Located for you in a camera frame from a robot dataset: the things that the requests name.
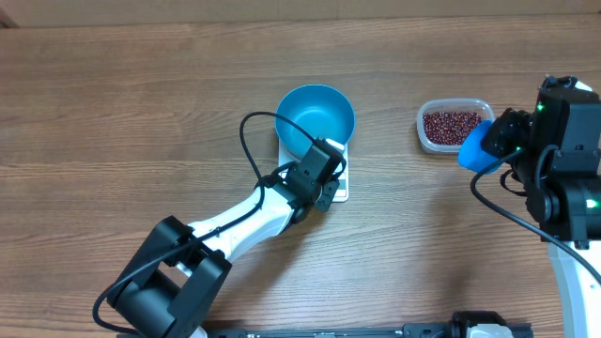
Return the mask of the blue plastic measuring scoop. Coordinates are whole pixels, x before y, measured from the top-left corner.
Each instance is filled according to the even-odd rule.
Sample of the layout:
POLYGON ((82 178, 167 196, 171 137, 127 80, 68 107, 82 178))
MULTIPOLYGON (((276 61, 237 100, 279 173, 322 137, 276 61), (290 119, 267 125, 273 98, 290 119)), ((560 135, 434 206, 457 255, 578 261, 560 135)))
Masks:
POLYGON ((474 173, 480 173, 498 158, 483 150, 481 142, 493 125, 491 120, 485 120, 475 127, 465 139, 458 153, 458 164, 474 173))

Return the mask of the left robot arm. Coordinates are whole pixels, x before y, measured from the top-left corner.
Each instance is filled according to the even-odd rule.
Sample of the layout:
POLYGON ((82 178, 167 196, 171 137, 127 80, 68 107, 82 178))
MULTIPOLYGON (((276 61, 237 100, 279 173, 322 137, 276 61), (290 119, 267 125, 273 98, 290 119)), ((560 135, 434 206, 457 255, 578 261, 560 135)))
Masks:
POLYGON ((313 141, 300 161, 262 178, 243 202, 201 222, 160 221, 106 293, 134 337, 203 337, 233 262, 261 241, 329 209, 346 166, 342 145, 313 141))

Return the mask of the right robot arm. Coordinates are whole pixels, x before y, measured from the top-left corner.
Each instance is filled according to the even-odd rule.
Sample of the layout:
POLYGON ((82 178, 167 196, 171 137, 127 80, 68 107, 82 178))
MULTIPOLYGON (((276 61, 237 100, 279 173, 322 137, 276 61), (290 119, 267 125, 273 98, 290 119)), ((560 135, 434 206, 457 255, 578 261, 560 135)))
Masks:
POLYGON ((532 112, 508 108, 481 149, 506 163, 523 189, 526 222, 548 245, 566 337, 600 334, 600 97, 575 76, 547 76, 532 112))

